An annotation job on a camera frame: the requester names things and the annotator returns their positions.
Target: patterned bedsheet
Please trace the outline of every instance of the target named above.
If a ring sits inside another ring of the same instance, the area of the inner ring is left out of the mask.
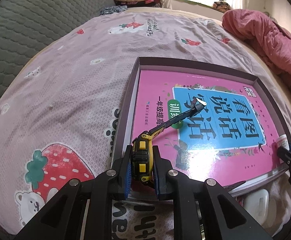
[[[137,57],[197,60],[257,75],[291,131],[290,106],[271,77],[213,20],[129,11],[93,18],[34,57],[0,99],[0,225],[9,233],[18,233],[70,178],[88,180],[108,168]],[[291,187],[279,180],[282,217],[271,234],[291,216],[285,206],[291,207]],[[172,206],[114,203],[112,228],[113,239],[173,239]]]

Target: yellow watch button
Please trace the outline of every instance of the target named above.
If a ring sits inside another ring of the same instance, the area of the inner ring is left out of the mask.
[[[145,163],[139,164],[139,172],[146,172],[146,164]]]
[[[140,150],[145,150],[146,149],[146,142],[145,141],[141,141],[140,142],[140,147],[139,147]]]

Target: open box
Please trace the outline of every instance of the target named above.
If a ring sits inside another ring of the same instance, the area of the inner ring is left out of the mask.
[[[192,98],[207,109],[165,129],[153,140],[163,158],[190,178],[222,186],[246,180],[232,196],[257,189],[287,170],[275,140],[291,135],[261,80],[224,66],[172,58],[139,57],[122,105],[111,165],[144,130],[188,110]],[[131,198],[155,195],[131,191]]]

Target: pink comforter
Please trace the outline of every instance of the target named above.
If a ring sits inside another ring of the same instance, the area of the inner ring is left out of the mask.
[[[262,12],[243,9],[226,12],[222,26],[252,46],[291,91],[291,33]]]

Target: gray quilted headboard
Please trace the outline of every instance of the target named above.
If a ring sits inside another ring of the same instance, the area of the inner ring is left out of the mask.
[[[112,5],[113,0],[1,0],[0,97],[36,53]]]

